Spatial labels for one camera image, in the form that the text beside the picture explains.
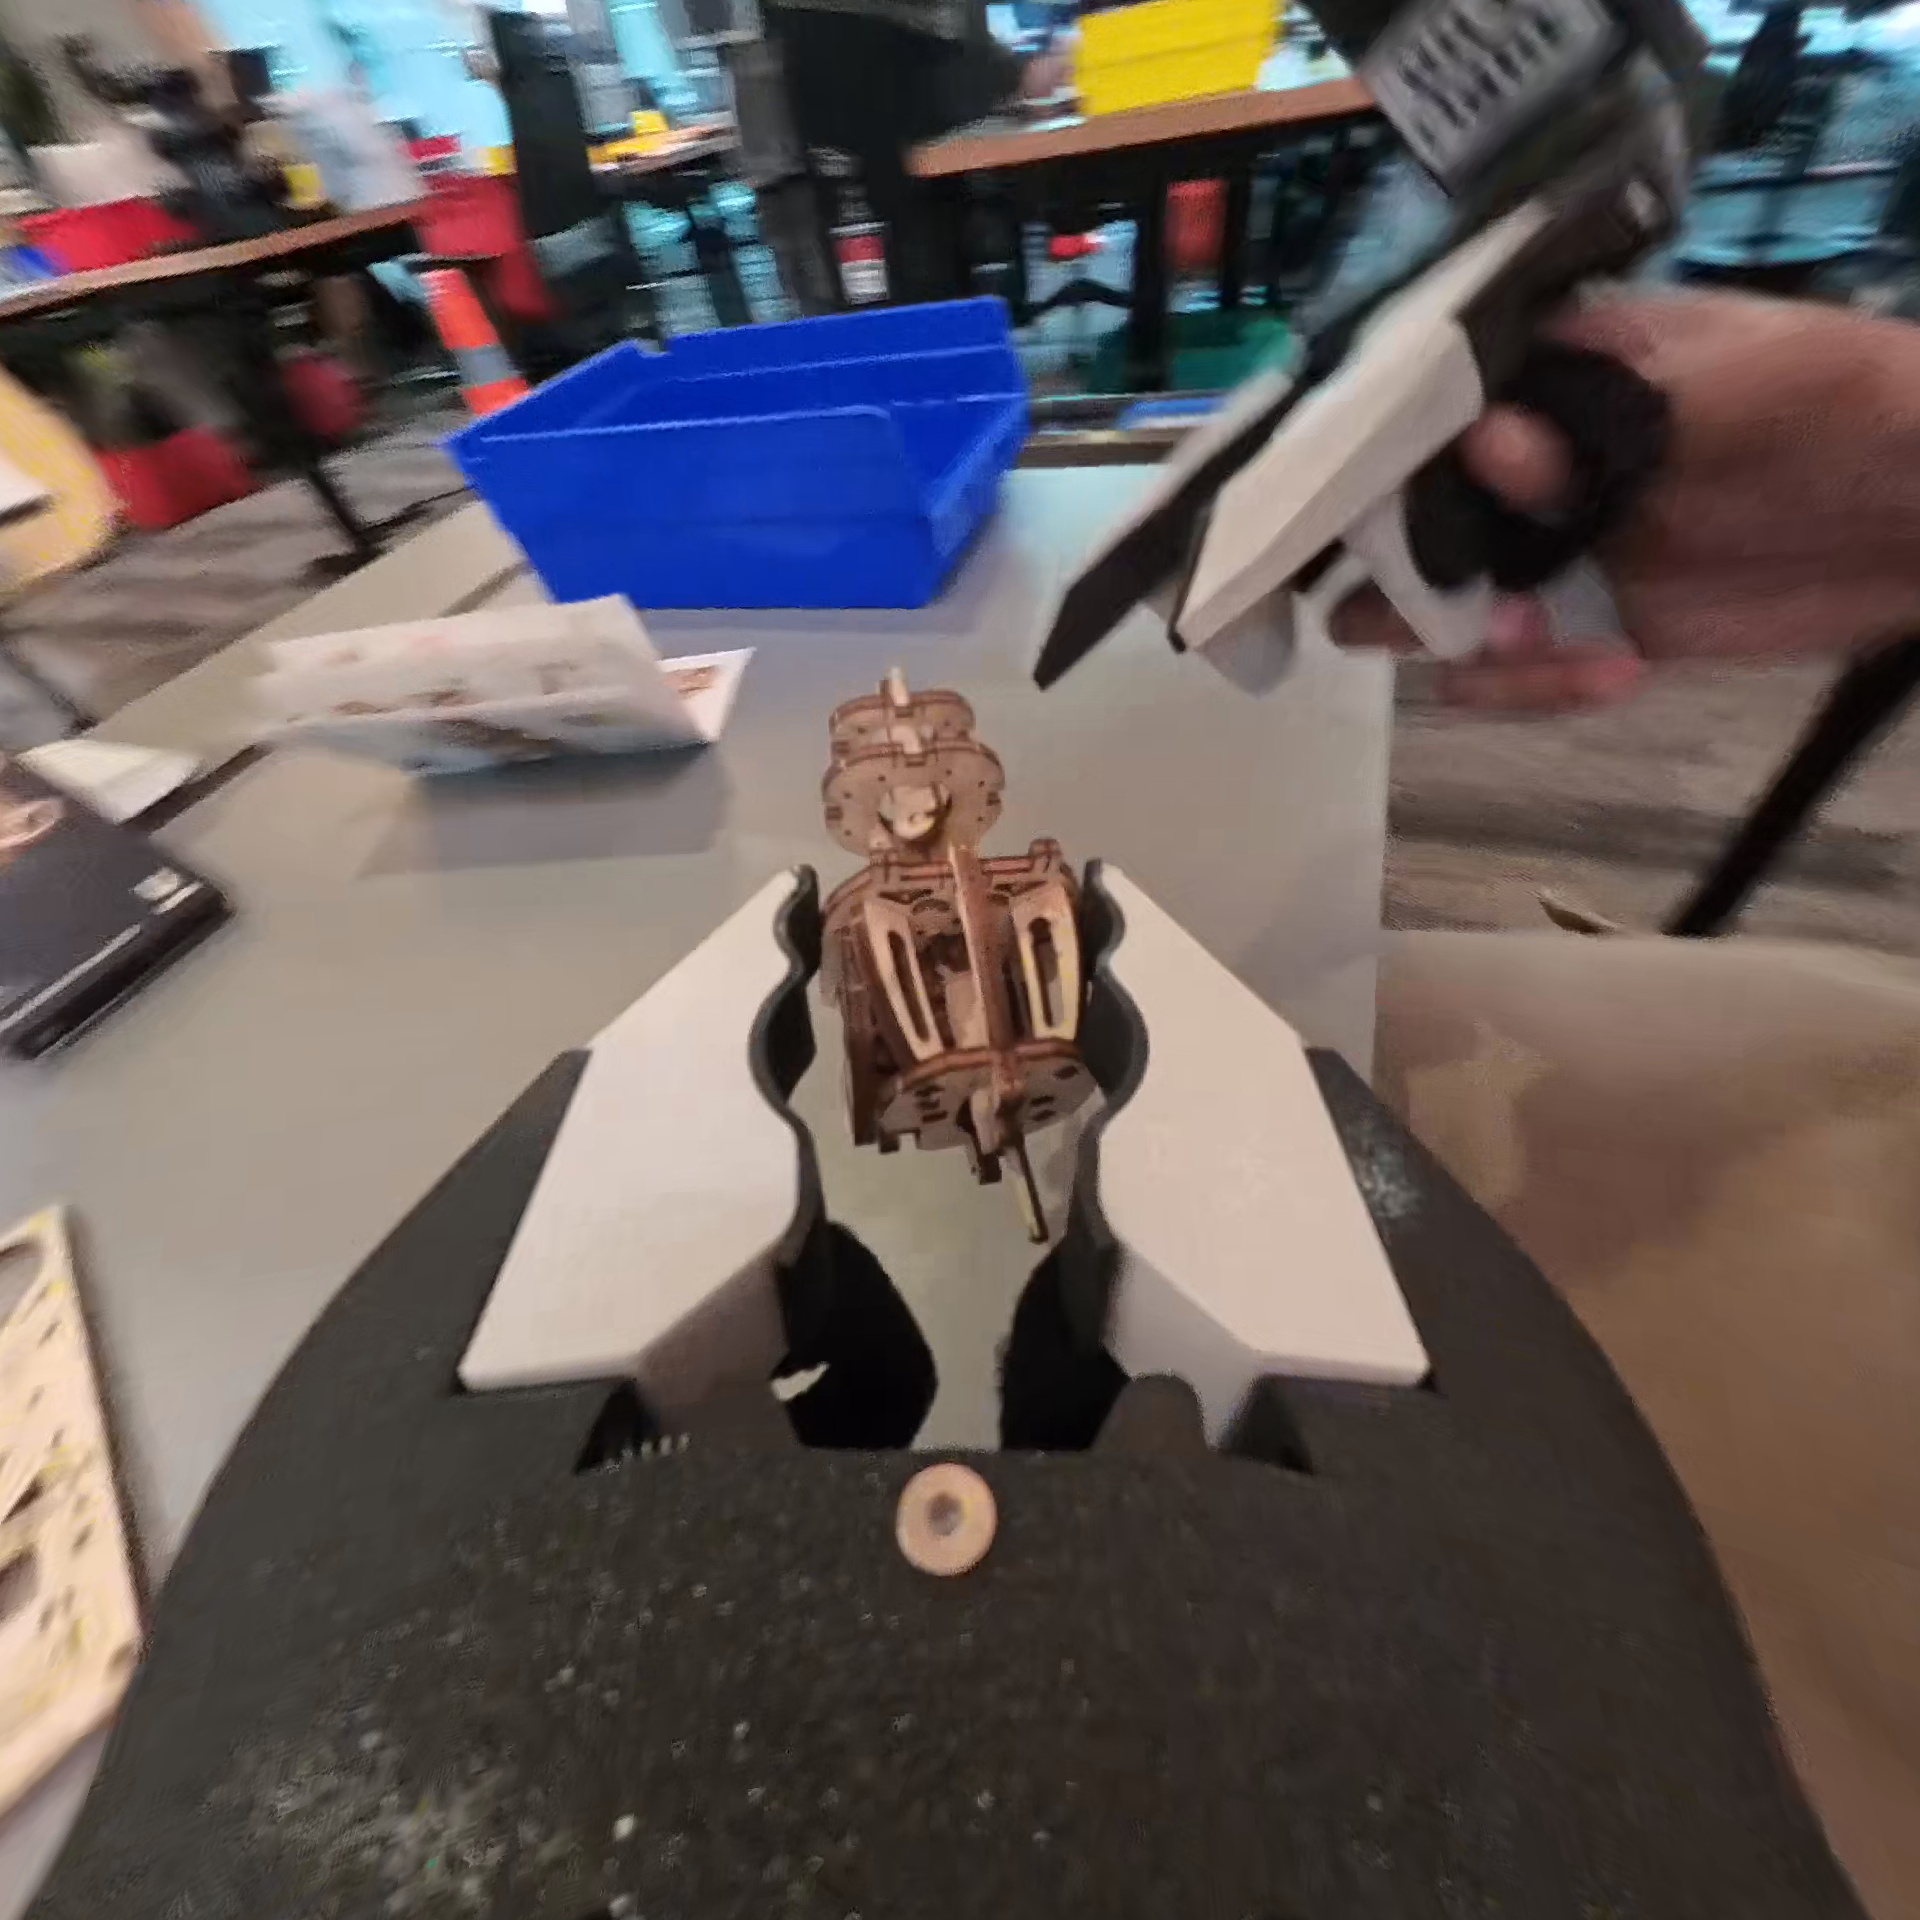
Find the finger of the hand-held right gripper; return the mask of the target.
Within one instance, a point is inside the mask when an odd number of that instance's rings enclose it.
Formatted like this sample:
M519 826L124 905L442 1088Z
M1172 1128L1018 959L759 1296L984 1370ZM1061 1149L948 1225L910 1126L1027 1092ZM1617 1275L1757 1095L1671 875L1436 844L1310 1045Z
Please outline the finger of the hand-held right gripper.
M1431 658L1479 652L1497 604L1492 510L1457 446L1483 408L1463 324L1380 315L1213 500L1174 638L1267 693L1305 629L1378 589Z
M1380 315L1454 318L1466 327L1472 302L1500 293L1526 250L1547 232L1544 205L1524 205L1490 229L1416 274L1404 286L1357 318L1357 329L1335 327L1305 356L1298 372L1262 372L1244 381L1165 457L1160 482L1125 516L1063 589L1032 677L1052 688L1100 649L1142 604L1160 604L1165 640L1188 654L1172 632L1192 550L1222 489L1267 444L1285 414L1326 381ZM1483 372L1484 408L1490 378Z

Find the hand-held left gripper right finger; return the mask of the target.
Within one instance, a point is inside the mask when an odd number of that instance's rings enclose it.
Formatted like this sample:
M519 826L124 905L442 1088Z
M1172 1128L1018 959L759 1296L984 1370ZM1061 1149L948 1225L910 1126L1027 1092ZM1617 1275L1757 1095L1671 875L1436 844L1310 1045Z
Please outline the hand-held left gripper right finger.
M1097 1341L1228 1445L1264 1381L1414 1390L1427 1347L1298 1031L1104 860L1088 1013L1116 1077L1082 1135Z

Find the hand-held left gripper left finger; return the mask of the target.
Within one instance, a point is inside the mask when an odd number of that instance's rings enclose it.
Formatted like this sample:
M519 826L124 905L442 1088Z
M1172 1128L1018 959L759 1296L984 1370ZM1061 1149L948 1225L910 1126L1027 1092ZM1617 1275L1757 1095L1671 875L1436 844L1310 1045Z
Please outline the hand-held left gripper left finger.
M824 1223L794 1095L815 1065L813 869L765 884L589 1043L460 1365L467 1393L768 1382Z

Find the wooden model assembly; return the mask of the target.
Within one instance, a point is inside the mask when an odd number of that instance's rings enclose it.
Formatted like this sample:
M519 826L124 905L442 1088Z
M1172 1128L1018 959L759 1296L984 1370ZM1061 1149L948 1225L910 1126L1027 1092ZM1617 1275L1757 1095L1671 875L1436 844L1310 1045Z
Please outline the wooden model assembly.
M1079 882L1054 841L991 855L1005 769L948 688L890 668L838 708L822 780L829 839L856 871L824 905L822 997L846 1047L856 1147L955 1151L1005 1183L1048 1241L1032 1140L1081 1110L1093 1076Z

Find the person's right hand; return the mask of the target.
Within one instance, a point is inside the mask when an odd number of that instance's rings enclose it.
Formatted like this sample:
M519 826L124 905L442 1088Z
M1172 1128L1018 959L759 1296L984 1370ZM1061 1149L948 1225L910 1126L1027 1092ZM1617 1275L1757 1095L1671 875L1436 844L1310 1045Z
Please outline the person's right hand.
M1617 292L1549 338L1639 372L1673 440L1599 550L1608 632L1500 600L1479 654L1416 672L1456 710L1574 713L1655 667L1861 654L1917 627L1919 329L1856 308L1710 292Z

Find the wooden workbench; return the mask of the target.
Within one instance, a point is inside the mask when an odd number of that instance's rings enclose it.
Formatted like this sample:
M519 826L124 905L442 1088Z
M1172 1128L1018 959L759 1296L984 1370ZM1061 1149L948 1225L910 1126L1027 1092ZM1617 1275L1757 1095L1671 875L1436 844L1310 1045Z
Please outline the wooden workbench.
M305 573L313 588L332 588L420 525L427 505L413 503L384 521L352 507L327 467L322 440L293 408L275 356L271 281L284 274L331 279L417 254L417 229L429 202L336 214L255 239L162 254L153 259L40 281L4 295L4 342L36 353L106 345L122 326L210 318L223 349L214 379L232 403L273 471L286 473L314 498L334 528L338 550Z
M1172 196L1190 180L1222 182L1212 272L1222 313L1242 302L1255 180L1262 162L1321 137L1380 126L1357 80L1289 83L1113 116L1016 126L980 121L908 148L910 180L1003 180L1036 220L1047 205L1120 205L1136 225L1136 272L1127 306L1125 369L1133 390L1165 392L1165 302L1176 239Z

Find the yellow storage bin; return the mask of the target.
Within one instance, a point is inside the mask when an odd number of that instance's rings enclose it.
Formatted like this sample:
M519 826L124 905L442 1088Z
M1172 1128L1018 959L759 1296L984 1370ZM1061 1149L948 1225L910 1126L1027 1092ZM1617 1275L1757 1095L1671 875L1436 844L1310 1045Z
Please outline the yellow storage bin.
M1072 89L1088 117L1255 91L1287 3L1102 4L1077 22Z

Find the person's beige pants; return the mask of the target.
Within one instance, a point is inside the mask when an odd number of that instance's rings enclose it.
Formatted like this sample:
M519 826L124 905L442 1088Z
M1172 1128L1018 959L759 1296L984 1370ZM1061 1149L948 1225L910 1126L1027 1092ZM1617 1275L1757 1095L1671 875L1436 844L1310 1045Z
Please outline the person's beige pants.
M1377 1090L1572 1305L1876 1917L1919 1910L1919 966L1409 932Z

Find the red fire extinguisher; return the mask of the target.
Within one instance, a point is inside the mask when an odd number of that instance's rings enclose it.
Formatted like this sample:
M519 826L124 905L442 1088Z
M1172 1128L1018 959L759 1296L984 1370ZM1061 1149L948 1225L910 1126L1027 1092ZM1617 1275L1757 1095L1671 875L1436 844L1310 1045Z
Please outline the red fire extinguisher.
M860 311L894 304L889 227L871 205L860 180L831 180L826 236L844 308Z

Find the white instruction booklet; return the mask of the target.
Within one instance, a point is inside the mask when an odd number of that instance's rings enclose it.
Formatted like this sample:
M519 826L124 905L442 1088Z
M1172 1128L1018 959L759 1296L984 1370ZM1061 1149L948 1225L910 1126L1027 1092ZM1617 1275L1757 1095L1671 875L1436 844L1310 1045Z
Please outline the white instruction booklet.
M663 658L621 597L271 641L250 683L264 745L418 780L575 758L702 753L756 650Z

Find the black tripod leg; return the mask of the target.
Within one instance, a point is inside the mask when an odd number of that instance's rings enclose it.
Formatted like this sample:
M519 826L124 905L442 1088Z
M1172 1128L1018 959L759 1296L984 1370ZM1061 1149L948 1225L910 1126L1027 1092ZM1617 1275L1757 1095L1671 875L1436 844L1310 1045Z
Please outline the black tripod leg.
M1919 697L1919 634L1858 658L1716 866L1667 921L1671 939L1716 939L1739 925L1843 781L1897 729Z

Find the blue storage bin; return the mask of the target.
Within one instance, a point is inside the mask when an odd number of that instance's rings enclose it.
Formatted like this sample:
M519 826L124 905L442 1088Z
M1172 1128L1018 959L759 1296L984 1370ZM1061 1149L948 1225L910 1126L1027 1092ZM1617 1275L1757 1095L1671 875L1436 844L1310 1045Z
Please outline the blue storage bin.
M555 604L912 613L1027 433L1012 315L986 297L616 345L445 448Z

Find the black printed box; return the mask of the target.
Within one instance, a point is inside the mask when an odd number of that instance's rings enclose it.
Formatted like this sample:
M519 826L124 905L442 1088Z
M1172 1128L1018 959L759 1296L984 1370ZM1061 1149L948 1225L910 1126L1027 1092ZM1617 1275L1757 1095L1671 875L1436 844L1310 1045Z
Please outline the black printed box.
M228 896L146 832L2 771L2 1054L47 1056L232 921Z

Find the red storage bin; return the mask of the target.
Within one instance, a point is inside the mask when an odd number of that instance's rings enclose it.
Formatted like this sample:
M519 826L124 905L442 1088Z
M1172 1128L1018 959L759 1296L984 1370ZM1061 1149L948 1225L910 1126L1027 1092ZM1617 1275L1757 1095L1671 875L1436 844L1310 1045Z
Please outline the red storage bin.
M146 537L174 530L257 492L239 448L209 424L185 424L149 444L94 448L92 460L119 523Z
M117 270L205 245L201 232L156 198L17 216L13 236L54 277Z

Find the orange traffic cone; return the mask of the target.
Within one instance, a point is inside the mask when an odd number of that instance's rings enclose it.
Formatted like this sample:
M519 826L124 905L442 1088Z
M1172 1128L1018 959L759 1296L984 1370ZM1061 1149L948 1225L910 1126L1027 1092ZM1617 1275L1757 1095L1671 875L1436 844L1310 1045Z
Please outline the orange traffic cone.
M417 274L424 306L442 345L454 356L467 410L485 421L528 396L528 385L506 354L476 288L456 268Z

